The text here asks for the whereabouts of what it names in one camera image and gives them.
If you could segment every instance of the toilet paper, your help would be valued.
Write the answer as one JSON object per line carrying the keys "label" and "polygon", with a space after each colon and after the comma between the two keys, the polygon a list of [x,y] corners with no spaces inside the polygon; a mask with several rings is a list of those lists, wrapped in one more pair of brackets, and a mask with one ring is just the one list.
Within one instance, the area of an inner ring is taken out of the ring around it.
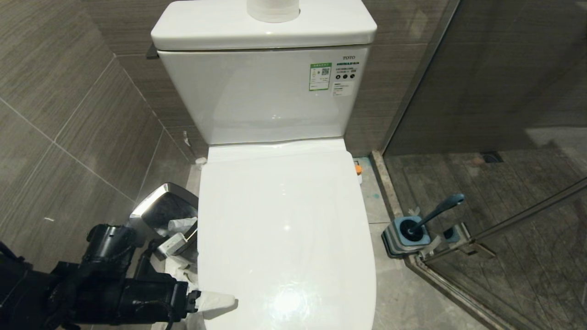
{"label": "toilet paper", "polygon": [[299,0],[247,0],[247,12],[258,21],[287,22],[298,17]]}

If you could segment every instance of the label sticker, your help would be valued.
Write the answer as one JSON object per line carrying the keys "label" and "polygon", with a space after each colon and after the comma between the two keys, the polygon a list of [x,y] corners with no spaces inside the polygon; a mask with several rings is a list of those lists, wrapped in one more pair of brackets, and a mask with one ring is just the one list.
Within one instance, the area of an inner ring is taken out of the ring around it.
{"label": "label sticker", "polygon": [[359,73],[359,62],[341,62],[336,64],[335,78],[339,79],[354,79]]}
{"label": "label sticker", "polygon": [[309,90],[326,90],[330,86],[330,69],[332,63],[310,64]]}
{"label": "label sticker", "polygon": [[355,82],[335,82],[332,85],[332,96],[349,96],[355,90]]}

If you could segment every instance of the floor drain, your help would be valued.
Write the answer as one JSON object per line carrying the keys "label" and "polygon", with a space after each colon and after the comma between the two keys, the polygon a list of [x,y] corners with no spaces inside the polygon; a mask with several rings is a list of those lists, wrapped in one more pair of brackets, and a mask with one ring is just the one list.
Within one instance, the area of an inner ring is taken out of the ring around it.
{"label": "floor drain", "polygon": [[487,151],[481,153],[481,157],[483,157],[483,160],[485,160],[485,162],[488,164],[504,162],[504,160],[501,158],[500,154],[497,153],[497,151]]}

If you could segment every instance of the toilet seat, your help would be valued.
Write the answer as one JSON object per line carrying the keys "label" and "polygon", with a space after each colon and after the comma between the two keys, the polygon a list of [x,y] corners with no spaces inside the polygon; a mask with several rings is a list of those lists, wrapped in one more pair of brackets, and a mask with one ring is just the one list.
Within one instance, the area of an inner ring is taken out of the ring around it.
{"label": "toilet seat", "polygon": [[238,299],[207,330],[372,328],[373,248],[342,139],[211,147],[198,251],[200,289]]}

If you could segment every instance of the toilet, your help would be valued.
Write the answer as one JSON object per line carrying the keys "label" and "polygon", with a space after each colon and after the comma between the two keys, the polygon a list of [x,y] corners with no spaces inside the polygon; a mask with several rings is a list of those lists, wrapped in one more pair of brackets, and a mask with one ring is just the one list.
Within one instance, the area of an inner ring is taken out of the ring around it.
{"label": "toilet", "polygon": [[207,330],[369,330],[376,276],[345,133],[376,24],[361,0],[300,0],[258,21],[246,0],[172,2],[151,36],[210,145],[198,285],[231,294]]}

